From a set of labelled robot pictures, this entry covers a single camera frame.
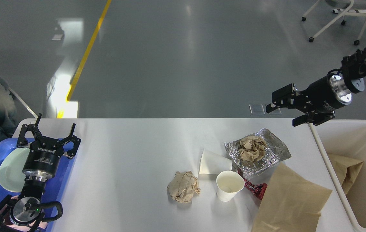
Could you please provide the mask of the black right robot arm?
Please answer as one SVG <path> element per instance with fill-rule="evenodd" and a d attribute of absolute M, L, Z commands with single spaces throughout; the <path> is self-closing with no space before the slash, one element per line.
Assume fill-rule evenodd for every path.
<path fill-rule="evenodd" d="M 302 115 L 292 120 L 294 127 L 301 124 L 320 125 L 335 118 L 335 111 L 352 102 L 352 94 L 365 89 L 366 48 L 356 50 L 342 58 L 340 68 L 330 70 L 326 76 L 300 91 L 291 83 L 272 93 L 267 113 L 279 108 L 296 109 Z"/>

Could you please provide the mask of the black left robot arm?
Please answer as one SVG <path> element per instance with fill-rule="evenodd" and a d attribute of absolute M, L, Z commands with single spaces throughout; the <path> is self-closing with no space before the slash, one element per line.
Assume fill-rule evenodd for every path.
<path fill-rule="evenodd" d="M 0 232 L 40 232 L 41 225 L 58 220 L 63 215 L 61 202 L 45 201 L 47 183 L 58 173 L 62 157 L 72 160 L 81 144 L 75 135 L 76 124 L 65 138 L 51 138 L 39 130 L 42 115 L 35 123 L 23 124 L 16 148 L 27 149 L 23 163 L 24 183 L 17 196 L 6 195 L 0 201 Z"/>

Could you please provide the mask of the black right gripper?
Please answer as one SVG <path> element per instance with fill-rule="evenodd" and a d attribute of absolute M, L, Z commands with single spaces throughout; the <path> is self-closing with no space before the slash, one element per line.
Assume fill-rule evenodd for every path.
<path fill-rule="evenodd" d="M 318 111 L 305 113 L 292 120 L 292 126 L 302 124 L 320 125 L 335 118 L 335 110 L 345 107 L 352 102 L 352 93 L 346 87 L 343 77 L 335 74 L 326 75 L 310 84 L 301 94 L 307 96 Z M 266 112 L 271 113 L 279 108 L 304 109 L 303 97 L 296 85 L 291 83 L 272 92 L 270 104 Z"/>

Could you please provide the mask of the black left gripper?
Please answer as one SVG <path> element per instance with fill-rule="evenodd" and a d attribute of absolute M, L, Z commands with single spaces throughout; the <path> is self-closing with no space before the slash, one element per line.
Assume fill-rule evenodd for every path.
<path fill-rule="evenodd" d="M 74 135 L 75 123 L 72 124 L 67 137 L 63 139 L 45 138 L 38 128 L 42 116 L 42 113 L 39 113 L 34 124 L 22 125 L 16 147 L 22 148 L 28 145 L 25 135 L 27 132 L 31 132 L 35 141 L 30 144 L 30 152 L 22 173 L 26 176 L 35 172 L 46 173 L 46 179 L 50 179 L 55 177 L 61 157 L 72 160 L 76 156 L 81 139 Z M 72 147 L 65 151 L 64 146 L 67 144 L 71 144 Z"/>

